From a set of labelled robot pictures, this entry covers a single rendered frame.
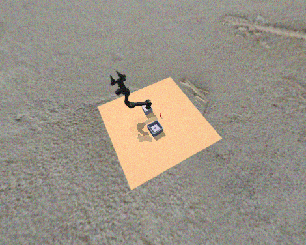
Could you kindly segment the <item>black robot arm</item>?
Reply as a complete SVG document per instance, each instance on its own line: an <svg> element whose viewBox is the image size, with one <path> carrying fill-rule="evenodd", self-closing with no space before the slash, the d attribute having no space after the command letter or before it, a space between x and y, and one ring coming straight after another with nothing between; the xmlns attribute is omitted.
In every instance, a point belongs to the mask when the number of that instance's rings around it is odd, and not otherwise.
<svg viewBox="0 0 306 245"><path fill-rule="evenodd" d="M144 102L130 102L128 101L128 97L130 95L129 88L126 88L125 85L123 85L121 88L117 89L115 91L116 95L123 94L125 95L124 103L129 107L129 108L134 108L135 106L143 106L146 105L147 110L151 108L152 102L148 99Z"/></svg>

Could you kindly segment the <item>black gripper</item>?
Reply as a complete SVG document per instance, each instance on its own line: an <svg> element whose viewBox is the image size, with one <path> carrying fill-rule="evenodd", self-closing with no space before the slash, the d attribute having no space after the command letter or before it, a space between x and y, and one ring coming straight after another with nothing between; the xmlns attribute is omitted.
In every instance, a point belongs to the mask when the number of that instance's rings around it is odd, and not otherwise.
<svg viewBox="0 0 306 245"><path fill-rule="evenodd" d="M117 71L116 71L117 72ZM116 83L118 84L118 87L122 87L124 85L124 83L122 82L122 79L124 79L126 77L126 75L122 75L119 72L117 72L118 76L120 77L120 79L118 80L114 80L113 77L110 75L111 77L111 85L114 86Z"/></svg>

